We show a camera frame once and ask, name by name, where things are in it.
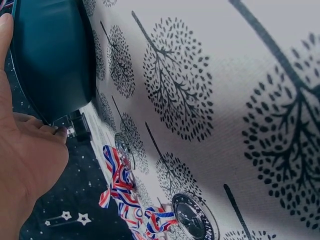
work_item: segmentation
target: fingernail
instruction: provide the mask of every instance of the fingernail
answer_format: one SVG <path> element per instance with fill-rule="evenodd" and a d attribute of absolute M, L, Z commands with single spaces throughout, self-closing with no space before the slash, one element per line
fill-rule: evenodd
<path fill-rule="evenodd" d="M 9 13 L 5 13 L 0 17 L 0 28 L 5 25 L 10 17 Z"/>
<path fill-rule="evenodd" d="M 59 127 L 59 131 L 64 132 L 65 134 L 67 134 L 67 132 L 68 132 L 67 128 L 64 126 Z"/>

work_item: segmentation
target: hand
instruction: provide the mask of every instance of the hand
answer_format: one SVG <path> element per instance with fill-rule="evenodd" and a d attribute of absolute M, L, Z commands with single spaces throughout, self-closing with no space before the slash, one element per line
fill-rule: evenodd
<path fill-rule="evenodd" d="M 4 72 L 13 36 L 13 18 L 0 17 L 0 235 L 18 239 L 20 227 L 36 200 L 65 169 L 67 129 L 44 125 L 33 116 L 13 113 L 10 84 Z"/>

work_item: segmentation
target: dark teal object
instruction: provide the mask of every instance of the dark teal object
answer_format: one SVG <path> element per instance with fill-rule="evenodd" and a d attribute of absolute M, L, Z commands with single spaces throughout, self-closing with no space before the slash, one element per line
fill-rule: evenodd
<path fill-rule="evenodd" d="M 51 124 L 96 88 L 94 37 L 82 0 L 15 0 L 11 56 L 21 89 Z"/>

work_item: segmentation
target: red white and blue ribbon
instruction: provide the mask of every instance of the red white and blue ribbon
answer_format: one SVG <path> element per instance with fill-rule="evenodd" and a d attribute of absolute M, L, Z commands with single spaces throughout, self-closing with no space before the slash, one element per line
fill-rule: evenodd
<path fill-rule="evenodd" d="M 118 152 L 114 147 L 104 146 L 103 155 L 107 169 L 111 172 L 112 178 L 107 191 L 100 195 L 99 205 L 102 208 L 109 206 L 110 198 L 118 200 L 118 214 L 126 221 L 133 237 L 138 240 L 145 240 L 136 233 L 143 223 L 143 213 L 138 201 L 132 194 L 134 183 L 130 180 L 130 171 L 121 163 Z"/>
<path fill-rule="evenodd" d="M 143 223 L 143 213 L 137 199 L 132 194 L 134 183 L 130 180 L 130 171 L 121 163 L 117 149 L 111 146 L 103 147 L 103 155 L 107 169 L 112 178 L 107 191 L 100 195 L 99 205 L 102 208 L 109 206 L 110 198 L 118 200 L 118 214 L 126 221 L 135 240 L 157 240 L 157 234 L 165 232 L 171 225 L 178 224 L 173 212 L 165 212 L 162 208 L 148 207 L 144 215 L 148 218 L 146 231 L 142 235 L 140 226 Z"/>
<path fill-rule="evenodd" d="M 99 205 L 102 208 L 108 208 L 110 198 L 113 197 L 130 207 L 140 208 L 138 201 L 131 194 L 134 184 L 129 178 L 130 172 L 120 162 L 117 150 L 106 145 L 103 147 L 103 154 L 107 169 L 112 174 L 112 179 L 108 190 L 100 195 Z"/>
<path fill-rule="evenodd" d="M 149 219 L 145 235 L 153 240 L 157 238 L 156 234 L 167 231 L 171 225 L 178 224 L 174 212 L 165 212 L 157 206 L 148 207 L 144 211 L 144 215 Z"/>

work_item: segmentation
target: cloth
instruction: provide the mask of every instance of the cloth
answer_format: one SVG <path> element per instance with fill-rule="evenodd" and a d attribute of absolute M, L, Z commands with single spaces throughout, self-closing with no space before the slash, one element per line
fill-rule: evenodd
<path fill-rule="evenodd" d="M 82 111 L 107 182 L 102 147 L 122 132 L 144 208 L 190 191 L 220 239 L 319 239 L 318 3 L 84 3 L 97 98 Z"/>

